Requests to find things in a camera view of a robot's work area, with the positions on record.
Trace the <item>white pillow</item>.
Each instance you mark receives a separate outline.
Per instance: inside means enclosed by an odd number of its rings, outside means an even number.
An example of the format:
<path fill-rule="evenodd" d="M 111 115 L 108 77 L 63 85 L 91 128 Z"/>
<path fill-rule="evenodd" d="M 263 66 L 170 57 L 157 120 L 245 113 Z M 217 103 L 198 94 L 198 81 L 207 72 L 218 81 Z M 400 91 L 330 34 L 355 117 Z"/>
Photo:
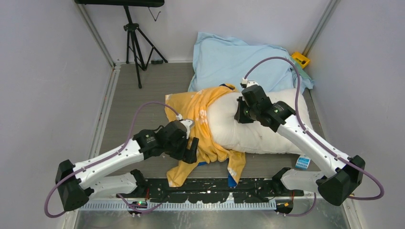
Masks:
<path fill-rule="evenodd" d="M 288 167 L 294 167 L 302 151 L 285 137 L 262 126 L 258 121 L 249 124 L 238 123 L 237 112 L 240 92 L 221 96 L 208 106 L 206 119 L 215 143 L 227 150 L 234 150 L 258 158 L 289 159 Z"/>

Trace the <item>orange pillowcase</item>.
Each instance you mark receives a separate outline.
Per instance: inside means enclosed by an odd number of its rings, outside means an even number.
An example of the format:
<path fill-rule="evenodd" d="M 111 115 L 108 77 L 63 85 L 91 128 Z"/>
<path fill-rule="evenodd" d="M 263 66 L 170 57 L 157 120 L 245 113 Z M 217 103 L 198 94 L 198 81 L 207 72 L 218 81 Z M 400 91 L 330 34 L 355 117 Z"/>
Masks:
<path fill-rule="evenodd" d="M 197 148 L 197 162 L 188 164 L 180 161 L 178 165 L 167 173 L 167 180 L 170 187 L 181 187 L 188 175 L 200 164 L 228 160 L 228 178 L 233 179 L 237 185 L 242 171 L 245 167 L 245 153 L 227 150 L 214 141 L 213 134 L 208 123 L 208 107 L 221 96 L 231 92 L 237 92 L 232 84 L 222 84 L 217 87 L 202 89 L 198 92 L 185 92 L 165 95 L 165 104 L 173 107 L 185 119 L 194 121 L 191 129 L 190 140 L 199 139 Z"/>

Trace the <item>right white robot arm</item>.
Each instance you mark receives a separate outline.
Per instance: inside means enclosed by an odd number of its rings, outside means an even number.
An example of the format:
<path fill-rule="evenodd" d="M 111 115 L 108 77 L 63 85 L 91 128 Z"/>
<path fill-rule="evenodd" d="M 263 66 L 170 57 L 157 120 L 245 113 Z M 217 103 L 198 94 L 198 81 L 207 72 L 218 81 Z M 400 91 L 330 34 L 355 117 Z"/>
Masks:
<path fill-rule="evenodd" d="M 341 160 L 347 159 L 361 169 L 365 168 L 365 161 L 360 156 L 349 157 L 333 148 L 306 124 L 300 124 L 296 111 L 287 103 L 272 103 L 261 86 L 244 84 L 242 87 L 235 120 L 242 124 L 257 121 L 270 128 L 297 146 L 320 169 L 309 172 L 284 167 L 272 177 L 273 191 L 279 196 L 291 190 L 314 192 L 330 204 L 340 206 L 361 184 L 363 177 L 361 172 Z"/>

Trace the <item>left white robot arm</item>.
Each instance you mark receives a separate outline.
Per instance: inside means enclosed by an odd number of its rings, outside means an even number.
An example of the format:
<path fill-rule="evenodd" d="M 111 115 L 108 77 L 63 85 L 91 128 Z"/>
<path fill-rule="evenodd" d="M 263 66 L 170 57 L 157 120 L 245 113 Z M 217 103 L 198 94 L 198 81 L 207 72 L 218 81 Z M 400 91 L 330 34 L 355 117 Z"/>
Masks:
<path fill-rule="evenodd" d="M 141 130 L 127 143 L 93 159 L 75 164 L 70 160 L 61 162 L 55 183 L 64 211 L 73 211 L 91 199 L 115 194 L 142 197 L 147 188 L 138 170 L 120 176 L 112 176 L 112 173 L 150 157 L 167 154 L 188 164 L 195 163 L 199 139 L 191 137 L 193 126 L 190 119 L 171 121 L 155 130 Z"/>

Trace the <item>light blue cloth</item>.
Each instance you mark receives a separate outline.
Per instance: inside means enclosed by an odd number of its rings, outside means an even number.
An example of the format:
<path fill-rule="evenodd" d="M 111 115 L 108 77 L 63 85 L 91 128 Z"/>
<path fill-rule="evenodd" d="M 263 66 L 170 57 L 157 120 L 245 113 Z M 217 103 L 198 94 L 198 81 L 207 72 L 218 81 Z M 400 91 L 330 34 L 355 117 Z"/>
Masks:
<path fill-rule="evenodd" d="M 199 32 L 193 50 L 194 76 L 188 91 L 232 84 L 241 91 L 241 80 L 247 76 L 266 92 L 294 89 L 297 78 L 301 80 L 300 92 L 312 89 L 314 81 L 300 65 L 294 62 L 282 47 L 262 44 L 249 45 L 235 38 L 223 38 L 215 34 Z"/>

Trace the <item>yellow box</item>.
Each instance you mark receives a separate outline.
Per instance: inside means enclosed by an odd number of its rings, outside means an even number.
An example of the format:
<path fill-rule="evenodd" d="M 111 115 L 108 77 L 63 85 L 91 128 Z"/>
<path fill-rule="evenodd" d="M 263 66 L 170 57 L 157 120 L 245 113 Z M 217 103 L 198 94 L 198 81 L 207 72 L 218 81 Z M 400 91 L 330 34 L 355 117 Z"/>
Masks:
<path fill-rule="evenodd" d="M 299 52 L 292 53 L 291 58 L 295 60 L 302 69 L 304 69 L 310 63 L 310 59 Z"/>

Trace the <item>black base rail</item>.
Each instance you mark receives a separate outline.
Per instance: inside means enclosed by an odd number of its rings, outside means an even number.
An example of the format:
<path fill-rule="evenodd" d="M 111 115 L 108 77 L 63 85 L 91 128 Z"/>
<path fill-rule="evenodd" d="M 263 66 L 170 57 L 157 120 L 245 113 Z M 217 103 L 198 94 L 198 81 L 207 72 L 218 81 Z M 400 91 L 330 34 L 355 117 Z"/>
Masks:
<path fill-rule="evenodd" d="M 276 192 L 269 178 L 243 178 L 235 187 L 227 178 L 189 178 L 181 187 L 169 187 L 162 178 L 149 178 L 128 194 L 95 197 L 80 210 L 274 210 L 290 213 L 300 200 L 312 199 L 302 190 Z"/>

